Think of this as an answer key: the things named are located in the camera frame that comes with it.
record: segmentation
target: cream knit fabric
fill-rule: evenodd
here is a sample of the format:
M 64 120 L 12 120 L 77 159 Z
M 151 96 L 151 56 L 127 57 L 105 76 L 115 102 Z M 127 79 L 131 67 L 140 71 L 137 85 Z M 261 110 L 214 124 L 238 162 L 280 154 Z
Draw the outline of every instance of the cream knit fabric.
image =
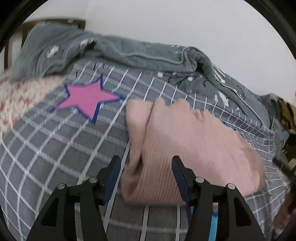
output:
M 126 201 L 184 204 L 171 168 L 174 155 L 196 176 L 220 186 L 234 183 L 244 196 L 265 185 L 259 154 L 207 110 L 190 110 L 181 99 L 169 107 L 163 99 L 133 99 L 126 104 L 126 121 L 131 140 L 121 178 Z

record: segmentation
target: gray fleece blanket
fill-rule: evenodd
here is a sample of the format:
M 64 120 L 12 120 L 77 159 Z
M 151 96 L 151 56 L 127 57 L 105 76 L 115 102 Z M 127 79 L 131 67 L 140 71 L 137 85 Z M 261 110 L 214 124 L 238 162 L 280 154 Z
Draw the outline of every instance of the gray fleece blanket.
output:
M 188 95 L 198 94 L 221 102 L 238 110 L 241 115 L 274 128 L 273 115 L 259 101 L 259 96 L 222 72 L 202 51 L 191 46 L 139 42 L 81 31 L 67 25 L 41 23 L 28 35 L 13 65 L 10 81 L 69 72 L 80 58 L 122 68 L 132 67 L 158 76 Z M 281 148 L 287 133 L 276 131 L 277 148 Z

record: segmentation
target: gray blanket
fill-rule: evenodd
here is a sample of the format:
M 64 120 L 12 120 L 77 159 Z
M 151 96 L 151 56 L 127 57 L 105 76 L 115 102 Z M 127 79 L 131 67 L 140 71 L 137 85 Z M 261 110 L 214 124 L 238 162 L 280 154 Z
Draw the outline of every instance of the gray blanket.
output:
M 11 82 L 67 72 L 79 58 L 93 58 L 123 68 L 133 67 L 177 85 L 187 94 L 199 94 L 237 109 L 270 128 L 270 118 L 257 96 L 213 67 L 195 47 L 139 42 L 103 36 L 56 23 L 33 28 L 13 65 Z
M 104 89 L 115 90 L 125 100 L 105 103 L 95 125 L 76 109 L 51 112 L 67 97 L 64 86 L 60 86 L 16 122 L 0 145 L 0 204 L 17 241 L 26 239 L 36 216 L 59 183 L 71 186 L 97 175 L 114 154 L 122 158 L 121 171 L 124 169 L 130 149 L 124 117 L 126 100 L 154 101 L 157 97 L 164 98 L 166 104 L 183 98 L 191 108 L 208 109 L 222 123 L 238 131 L 259 153 L 265 166 L 266 187 L 245 200 L 270 240 L 272 220 L 286 189 L 272 162 L 275 153 L 272 130 L 214 99 L 187 95 L 134 69 L 80 61 L 66 82 L 90 83 L 101 74 Z M 184 207 L 125 203 L 120 185 L 108 204 L 101 207 L 101 214 L 109 241 L 183 241 L 188 228 Z M 77 235 L 82 240 L 79 222 Z
M 276 130 L 276 137 L 274 139 L 274 144 L 276 145 L 276 156 L 279 157 L 281 154 L 281 149 L 284 147 L 287 139 L 289 138 L 289 132 L 286 131 L 281 124 L 281 110 L 278 103 L 279 97 L 275 94 L 268 94 L 258 97 L 260 102 L 262 102 L 270 116 L 271 125 L 274 130 Z

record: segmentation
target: bed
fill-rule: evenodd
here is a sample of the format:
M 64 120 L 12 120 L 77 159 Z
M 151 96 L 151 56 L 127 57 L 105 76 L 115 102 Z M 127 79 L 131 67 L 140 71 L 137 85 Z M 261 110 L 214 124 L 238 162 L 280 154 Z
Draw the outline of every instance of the bed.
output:
M 180 46 L 170 47 L 174 48 L 173 52 L 175 48 L 182 49 Z M 75 185 L 95 176 L 115 154 L 122 158 L 122 171 L 129 162 L 130 149 L 124 118 L 126 100 L 141 98 L 153 101 L 163 97 L 166 104 L 183 98 L 193 109 L 208 109 L 222 123 L 238 131 L 259 153 L 265 166 L 266 188 L 245 197 L 245 200 L 266 239 L 270 240 L 272 220 L 287 188 L 272 162 L 276 151 L 276 133 L 262 124 L 264 121 L 260 120 L 264 117 L 257 116 L 257 121 L 256 115 L 251 118 L 244 114 L 245 106 L 254 110 L 252 105 L 255 104 L 248 100 L 253 100 L 255 95 L 248 94 L 248 89 L 205 60 L 204 65 L 207 64 L 213 69 L 219 88 L 232 89 L 242 103 L 230 99 L 232 93 L 223 92 L 217 96 L 217 92 L 212 93 L 212 88 L 206 88 L 211 77 L 205 69 L 192 74 L 173 71 L 166 74 L 127 68 L 124 64 L 94 59 L 86 54 L 75 59 L 63 83 L 87 84 L 102 74 L 104 88 L 115 90 L 125 99 L 103 105 L 96 124 L 92 125 L 75 109 L 52 112 L 58 103 L 67 98 L 63 84 L 56 83 L 56 88 L 44 93 L 44 100 L 32 106 L 23 116 L 20 114 L 20 120 L 14 121 L 0 146 L 0 205 L 7 227 L 15 239 L 26 239 L 39 211 L 59 183 Z M 191 88 L 193 80 L 204 86 L 204 93 L 210 93 L 203 96 L 194 91 Z M 109 240 L 184 240 L 188 228 L 184 207 L 125 203 L 118 183 L 119 179 L 111 200 L 101 208 Z M 83 239 L 79 221 L 77 236 Z
M 31 29 L 41 22 L 56 22 L 85 28 L 85 21 L 81 19 L 40 19 L 23 23 L 15 34 L 21 34 L 21 47 Z M 0 139 L 10 130 L 11 126 L 26 113 L 30 108 L 39 103 L 44 96 L 59 86 L 64 80 L 64 75 L 52 75 L 45 78 L 35 78 L 34 81 L 10 84 L 8 82 L 11 74 L 13 42 L 10 41 L 4 48 L 4 72 L 0 74 L 1 84 L 1 116 L 0 116 Z

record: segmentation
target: blanket fold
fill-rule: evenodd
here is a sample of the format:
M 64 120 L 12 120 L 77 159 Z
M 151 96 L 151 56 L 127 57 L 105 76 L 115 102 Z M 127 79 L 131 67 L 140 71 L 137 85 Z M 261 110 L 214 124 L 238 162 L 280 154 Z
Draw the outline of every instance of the blanket fold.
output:
M 137 68 L 178 86 L 188 95 L 197 93 L 224 102 L 270 126 L 268 112 L 256 95 L 214 67 L 196 47 L 104 36 L 58 23 L 40 23 L 31 30 L 13 65 L 10 82 L 70 72 L 81 58 Z
M 244 196 L 265 185 L 259 154 L 208 110 L 191 110 L 182 99 L 169 107 L 163 99 L 133 99 L 126 104 L 126 121 L 131 140 L 121 178 L 126 201 L 184 204 L 171 169 L 175 155 L 196 176 L 220 186 L 233 183 Z

